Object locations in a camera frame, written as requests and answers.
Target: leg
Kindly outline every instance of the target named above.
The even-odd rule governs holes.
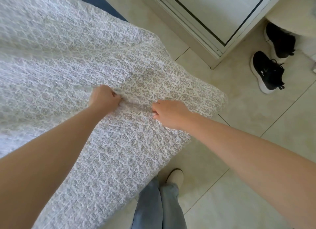
[[[131,229],[161,229],[162,204],[159,182],[154,177],[140,192]]]
[[[160,187],[163,229],[187,229],[184,215],[178,202],[179,187],[182,181],[182,171],[175,170],[170,174],[167,183]]]

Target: jeans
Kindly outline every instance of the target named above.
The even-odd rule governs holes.
[[[140,192],[131,229],[187,229],[174,183],[159,188],[157,177]]]

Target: white shoe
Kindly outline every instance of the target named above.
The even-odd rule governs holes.
[[[175,183],[178,186],[178,189],[180,189],[183,183],[183,179],[184,179],[183,172],[180,169],[174,169],[170,173],[167,179],[167,183]]]

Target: bedspread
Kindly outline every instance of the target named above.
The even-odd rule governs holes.
[[[212,117],[225,95],[160,39],[80,0],[0,0],[0,156],[87,107],[107,84],[124,101],[91,134],[34,228],[98,228],[189,141],[152,119],[158,99]]]

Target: tile floor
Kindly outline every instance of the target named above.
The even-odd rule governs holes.
[[[285,89],[264,95],[251,73],[249,60],[258,50],[269,52],[259,27],[213,71],[141,0],[107,0],[130,23],[156,33],[177,63],[229,97],[215,120],[286,147],[316,162],[316,76],[313,62],[301,52],[284,64]],[[291,228],[228,166],[193,139],[159,173],[184,171],[179,203],[188,229]],[[137,205],[133,199],[103,229],[128,229]]]

